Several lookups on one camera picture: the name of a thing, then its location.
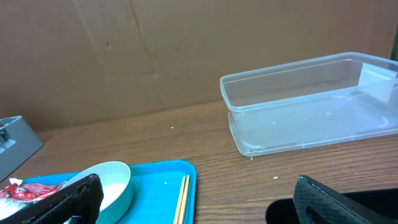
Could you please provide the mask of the grey small saucer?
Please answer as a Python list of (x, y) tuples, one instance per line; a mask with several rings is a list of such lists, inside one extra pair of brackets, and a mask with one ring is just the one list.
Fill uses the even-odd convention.
[(104, 195), (96, 224), (117, 223), (132, 203), (133, 189), (130, 183), (131, 170), (129, 166), (119, 161), (97, 164), (71, 178), (62, 188), (64, 189), (90, 174), (99, 175)]

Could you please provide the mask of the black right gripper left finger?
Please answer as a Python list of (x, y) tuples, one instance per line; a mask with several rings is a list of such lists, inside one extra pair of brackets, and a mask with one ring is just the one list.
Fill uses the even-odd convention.
[(90, 174), (53, 195), (1, 220), (1, 224), (95, 224), (104, 194), (98, 174)]

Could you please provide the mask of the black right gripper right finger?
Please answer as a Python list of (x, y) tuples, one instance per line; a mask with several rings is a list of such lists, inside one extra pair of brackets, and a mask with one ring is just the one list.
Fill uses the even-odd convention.
[(387, 218), (307, 175), (298, 177), (293, 202), (301, 224), (397, 223), (396, 219)]

